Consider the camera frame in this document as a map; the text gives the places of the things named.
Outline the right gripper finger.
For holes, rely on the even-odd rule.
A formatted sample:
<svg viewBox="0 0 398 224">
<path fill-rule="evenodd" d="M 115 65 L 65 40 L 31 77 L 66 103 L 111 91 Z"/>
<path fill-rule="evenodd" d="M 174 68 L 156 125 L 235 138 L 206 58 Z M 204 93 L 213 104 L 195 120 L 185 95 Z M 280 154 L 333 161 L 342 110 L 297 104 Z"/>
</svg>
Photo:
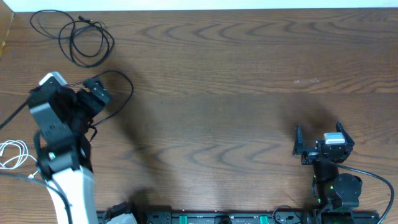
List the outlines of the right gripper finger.
<svg viewBox="0 0 398 224">
<path fill-rule="evenodd" d="M 306 151 L 306 147 L 304 145 L 303 140 L 303 132 L 301 125 L 296 125 L 295 127 L 295 142 L 293 147 L 293 155 L 301 155 Z"/>
<path fill-rule="evenodd" d="M 341 121 L 337 121 L 336 122 L 336 130 L 343 135 L 343 137 L 345 138 L 347 146 L 354 146 L 355 145 L 355 142 L 353 141 L 351 136 L 345 131 Z"/>
</svg>

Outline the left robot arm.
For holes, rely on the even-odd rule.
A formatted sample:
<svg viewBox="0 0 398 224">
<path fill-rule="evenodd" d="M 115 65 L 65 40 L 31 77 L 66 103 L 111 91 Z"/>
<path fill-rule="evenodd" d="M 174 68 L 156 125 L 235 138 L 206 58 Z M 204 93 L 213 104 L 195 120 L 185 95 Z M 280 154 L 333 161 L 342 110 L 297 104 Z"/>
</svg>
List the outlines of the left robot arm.
<svg viewBox="0 0 398 224">
<path fill-rule="evenodd" d="M 74 91 L 55 77 L 30 91 L 28 107 L 37 168 L 50 191 L 59 223 L 97 223 L 91 144 L 86 133 L 111 99 L 96 78 Z"/>
</svg>

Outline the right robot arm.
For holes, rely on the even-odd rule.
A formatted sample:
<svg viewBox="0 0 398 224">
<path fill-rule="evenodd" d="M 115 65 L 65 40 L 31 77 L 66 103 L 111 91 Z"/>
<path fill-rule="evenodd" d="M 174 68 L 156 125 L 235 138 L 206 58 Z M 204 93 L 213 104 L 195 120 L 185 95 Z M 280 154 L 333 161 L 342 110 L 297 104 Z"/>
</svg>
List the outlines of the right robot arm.
<svg viewBox="0 0 398 224">
<path fill-rule="evenodd" d="M 318 199 L 317 207 L 303 213 L 303 223 L 354 223 L 353 209 L 359 207 L 363 182 L 358 176 L 338 170 L 353 146 L 354 141 L 340 122 L 335 132 L 325 133 L 314 147 L 305 145 L 302 128 L 296 125 L 292 154 L 300 155 L 303 165 L 313 167 L 312 188 Z"/>
</svg>

